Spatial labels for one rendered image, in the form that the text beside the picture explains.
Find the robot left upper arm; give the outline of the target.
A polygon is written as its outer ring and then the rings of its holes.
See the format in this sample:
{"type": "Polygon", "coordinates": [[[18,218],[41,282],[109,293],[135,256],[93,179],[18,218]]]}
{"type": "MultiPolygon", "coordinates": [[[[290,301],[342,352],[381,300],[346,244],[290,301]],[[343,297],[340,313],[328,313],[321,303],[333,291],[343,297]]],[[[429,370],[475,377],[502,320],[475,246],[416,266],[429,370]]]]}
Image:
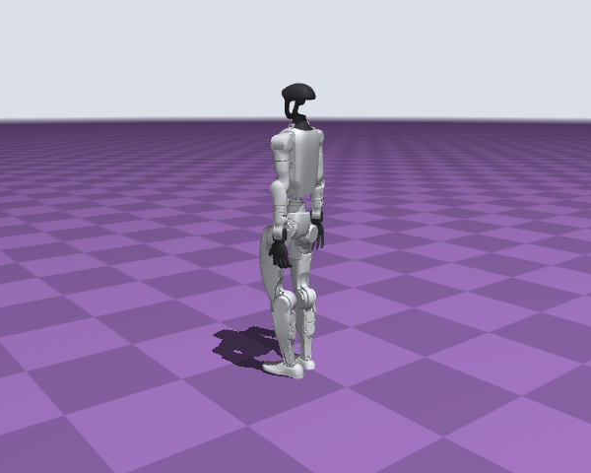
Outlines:
{"type": "Polygon", "coordinates": [[[292,148],[293,133],[291,132],[277,134],[271,139],[271,150],[274,158],[274,170],[278,176],[278,179],[275,181],[280,181],[285,186],[286,193],[288,193],[290,189],[290,151],[292,148]]]}

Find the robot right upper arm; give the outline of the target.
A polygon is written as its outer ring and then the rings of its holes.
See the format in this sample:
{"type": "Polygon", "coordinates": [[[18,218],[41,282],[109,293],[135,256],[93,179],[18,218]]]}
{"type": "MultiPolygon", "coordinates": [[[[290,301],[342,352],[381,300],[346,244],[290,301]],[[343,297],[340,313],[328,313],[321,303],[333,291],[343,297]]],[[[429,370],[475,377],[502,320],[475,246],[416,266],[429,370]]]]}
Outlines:
{"type": "Polygon", "coordinates": [[[319,133],[319,138],[320,138],[320,144],[319,144],[319,159],[318,159],[318,171],[317,171],[317,178],[315,181],[315,184],[320,182],[323,179],[324,176],[324,169],[323,169],[323,142],[324,142],[324,135],[323,132],[319,129],[317,129],[318,133],[319,133]]]}

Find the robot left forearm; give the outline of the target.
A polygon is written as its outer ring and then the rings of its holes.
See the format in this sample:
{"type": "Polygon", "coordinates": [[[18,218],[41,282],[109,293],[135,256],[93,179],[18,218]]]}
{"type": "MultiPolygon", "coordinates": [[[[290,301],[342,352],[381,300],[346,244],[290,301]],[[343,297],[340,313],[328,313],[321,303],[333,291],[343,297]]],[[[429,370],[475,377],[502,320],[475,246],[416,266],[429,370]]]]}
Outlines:
{"type": "Polygon", "coordinates": [[[288,205],[290,200],[287,199],[285,186],[280,181],[275,181],[271,185],[271,192],[273,196],[274,217],[273,217],[273,236],[283,238],[283,228],[287,228],[288,224],[288,205]]]}

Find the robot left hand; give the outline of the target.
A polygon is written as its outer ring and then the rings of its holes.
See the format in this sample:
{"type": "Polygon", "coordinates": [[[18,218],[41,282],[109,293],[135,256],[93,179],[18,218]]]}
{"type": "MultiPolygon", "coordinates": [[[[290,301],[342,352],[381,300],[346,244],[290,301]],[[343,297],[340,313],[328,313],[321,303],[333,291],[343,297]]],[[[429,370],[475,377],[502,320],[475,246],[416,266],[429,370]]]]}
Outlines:
{"type": "Polygon", "coordinates": [[[289,259],[288,259],[288,250],[285,245],[286,240],[287,240],[287,229],[283,228],[283,238],[282,239],[274,239],[274,236],[273,236],[274,243],[272,243],[272,247],[269,251],[269,255],[270,256],[273,255],[273,264],[274,265],[278,264],[278,266],[281,269],[293,267],[293,265],[290,264],[289,259]],[[285,256],[285,259],[284,259],[284,256],[285,256]],[[280,259],[280,257],[281,257],[281,259],[280,259]],[[287,265],[285,264],[285,261],[286,261],[287,265]]]}

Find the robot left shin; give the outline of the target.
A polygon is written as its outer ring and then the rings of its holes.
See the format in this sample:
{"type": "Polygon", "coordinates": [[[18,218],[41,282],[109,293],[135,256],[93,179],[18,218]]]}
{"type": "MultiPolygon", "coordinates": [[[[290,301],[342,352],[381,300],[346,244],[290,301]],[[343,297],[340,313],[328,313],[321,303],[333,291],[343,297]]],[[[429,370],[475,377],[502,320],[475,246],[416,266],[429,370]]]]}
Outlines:
{"type": "Polygon", "coordinates": [[[293,362],[295,363],[296,313],[291,310],[291,303],[284,296],[277,296],[273,304],[270,301],[270,309],[275,334],[283,355],[284,366],[291,368],[293,362]],[[287,361],[285,361],[285,358],[287,361]]]}

